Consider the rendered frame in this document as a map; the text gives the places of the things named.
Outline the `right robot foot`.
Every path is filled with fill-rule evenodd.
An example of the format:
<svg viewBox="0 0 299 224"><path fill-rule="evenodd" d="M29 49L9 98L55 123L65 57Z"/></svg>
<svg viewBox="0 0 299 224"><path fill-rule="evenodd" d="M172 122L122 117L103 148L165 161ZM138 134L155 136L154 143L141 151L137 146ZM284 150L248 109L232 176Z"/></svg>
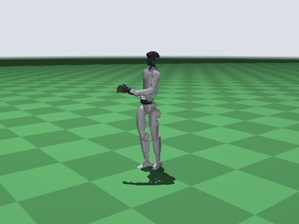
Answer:
<svg viewBox="0 0 299 224"><path fill-rule="evenodd" d="M152 165L153 165L152 161L149 161L149 163L146 163L146 162L142 163L137 168L144 168L144 167L148 167L148 166L152 166Z"/></svg>

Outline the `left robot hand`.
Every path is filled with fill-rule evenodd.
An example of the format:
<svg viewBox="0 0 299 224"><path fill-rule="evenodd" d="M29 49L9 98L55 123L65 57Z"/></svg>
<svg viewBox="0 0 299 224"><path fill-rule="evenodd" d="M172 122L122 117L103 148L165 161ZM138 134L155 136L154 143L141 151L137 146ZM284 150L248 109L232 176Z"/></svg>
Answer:
<svg viewBox="0 0 299 224"><path fill-rule="evenodd" d="M130 93L131 88L128 88L125 84L123 84L123 86L119 85L119 87L117 88L117 93L118 92L123 92L123 93L127 93L133 95L133 93Z"/></svg>

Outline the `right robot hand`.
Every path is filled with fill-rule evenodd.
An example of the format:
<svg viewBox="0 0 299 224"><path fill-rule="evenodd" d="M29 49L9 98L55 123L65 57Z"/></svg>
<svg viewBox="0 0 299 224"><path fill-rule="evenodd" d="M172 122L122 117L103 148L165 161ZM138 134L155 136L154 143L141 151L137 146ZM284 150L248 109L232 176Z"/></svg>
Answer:
<svg viewBox="0 0 299 224"><path fill-rule="evenodd" d="M152 101L150 102L149 100L145 100L145 99L141 99L140 101L143 105L150 105L152 103Z"/></svg>

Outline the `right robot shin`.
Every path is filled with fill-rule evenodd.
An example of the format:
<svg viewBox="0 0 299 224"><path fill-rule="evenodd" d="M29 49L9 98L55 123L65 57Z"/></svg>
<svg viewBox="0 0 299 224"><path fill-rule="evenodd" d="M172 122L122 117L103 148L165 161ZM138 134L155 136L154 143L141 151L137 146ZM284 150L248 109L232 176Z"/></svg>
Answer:
<svg viewBox="0 0 299 224"><path fill-rule="evenodd" d="M149 163L150 141L144 141L140 136L140 143L141 143L143 157L145 159L144 162Z"/></svg>

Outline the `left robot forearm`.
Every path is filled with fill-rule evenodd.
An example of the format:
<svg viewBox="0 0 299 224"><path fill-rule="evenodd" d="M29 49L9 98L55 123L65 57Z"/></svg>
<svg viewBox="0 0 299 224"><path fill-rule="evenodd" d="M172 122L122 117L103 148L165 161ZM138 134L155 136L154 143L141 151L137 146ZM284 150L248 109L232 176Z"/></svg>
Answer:
<svg viewBox="0 0 299 224"><path fill-rule="evenodd" d="M152 88L148 88L148 89L143 89L143 90L134 90L134 89L131 89L130 90L130 93L133 93L134 96L138 97L138 96L146 96L146 95L149 95L153 92L153 89Z"/></svg>

